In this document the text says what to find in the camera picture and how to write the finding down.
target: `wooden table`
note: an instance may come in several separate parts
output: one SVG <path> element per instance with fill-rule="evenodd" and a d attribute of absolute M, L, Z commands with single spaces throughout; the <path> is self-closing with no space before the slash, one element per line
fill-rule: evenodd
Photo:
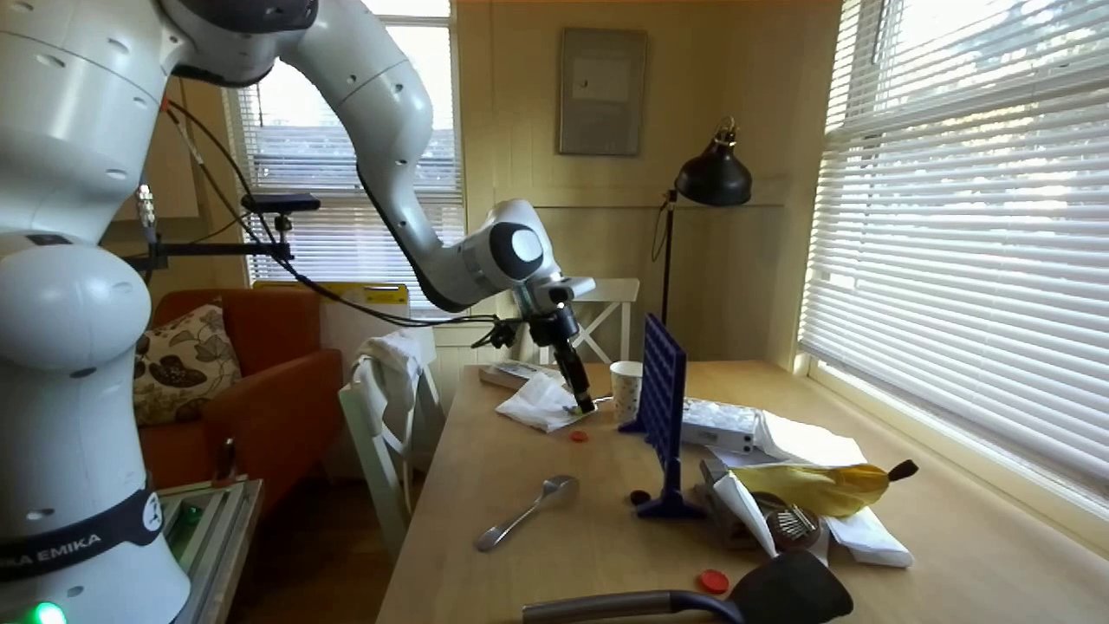
<path fill-rule="evenodd" d="M 1109 621 L 1109 560 L 959 479 L 947 461 L 892 440 L 880 426 L 768 365 L 690 365 L 690 395 L 759 405 L 856 437 L 873 465 L 916 458 L 922 471 L 873 505 L 911 547 L 916 563 L 868 568 L 834 555 L 856 609 L 845 621 Z M 377 624 L 494 624 L 523 606 L 584 591 L 694 590 L 703 568 L 741 580 L 763 555 L 723 543 L 709 523 L 636 518 L 629 488 L 657 493 L 663 471 L 642 437 L 618 433 L 607 413 L 580 426 L 590 440 L 545 437 L 494 417 L 510 391 L 458 383 L 439 449 L 398 555 Z M 486 523 L 528 505 L 545 476 L 580 476 L 570 501 L 532 517 L 500 550 L 472 547 Z"/>

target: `black cable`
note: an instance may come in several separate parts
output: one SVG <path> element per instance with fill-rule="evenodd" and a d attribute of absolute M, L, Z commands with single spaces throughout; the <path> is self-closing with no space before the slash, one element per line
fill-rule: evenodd
<path fill-rule="evenodd" d="M 204 139 L 213 145 L 213 152 L 231 167 L 239 186 L 246 196 L 253 196 L 249 190 L 249 180 L 242 172 L 242 167 L 234 162 L 234 156 L 221 145 L 221 139 L 193 113 L 186 112 L 182 102 L 175 100 L 161 100 L 161 112 L 173 106 L 181 112 L 193 128 L 204 130 Z M 189 134 L 182 130 L 186 145 L 189 145 L 189 156 L 193 162 L 200 167 L 200 175 L 209 180 L 209 186 L 213 190 L 213 196 L 224 204 L 224 211 L 234 219 L 234 226 L 253 240 L 260 241 L 260 236 L 253 232 L 253 226 L 234 211 L 234 202 L 224 196 L 224 190 L 219 186 L 213 172 L 209 168 L 209 162 L 193 152 L 193 142 Z M 359 301 L 350 301 L 335 290 L 330 290 L 327 285 L 312 281 L 308 275 L 295 269 L 292 261 L 273 261 L 284 275 L 292 275 L 298 285 L 304 285 L 308 290 L 323 294 L 327 301 L 335 301 L 335 306 L 346 306 L 346 309 L 357 309 L 362 314 L 374 314 L 374 320 L 386 320 L 388 324 L 464 324 L 464 322 L 500 322 L 494 314 L 447 314 L 447 320 L 411 320 L 411 314 L 391 314 L 391 312 L 381 312 L 381 309 L 369 309 L 369 306 L 359 306 Z"/>

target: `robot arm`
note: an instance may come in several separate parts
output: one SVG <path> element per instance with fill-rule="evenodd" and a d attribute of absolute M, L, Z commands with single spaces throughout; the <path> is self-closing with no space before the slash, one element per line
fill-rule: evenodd
<path fill-rule="evenodd" d="M 500 206 L 480 232 L 447 246 L 414 196 L 428 139 L 428 98 L 409 56 L 359 0 L 165 0 L 193 56 L 175 68 L 210 83 L 253 83 L 284 60 L 319 85 L 357 152 L 357 175 L 409 256 L 425 297 L 447 312 L 514 290 L 532 344 L 551 346 L 580 407 L 591 413 L 580 332 L 551 240 L 528 202 Z"/>

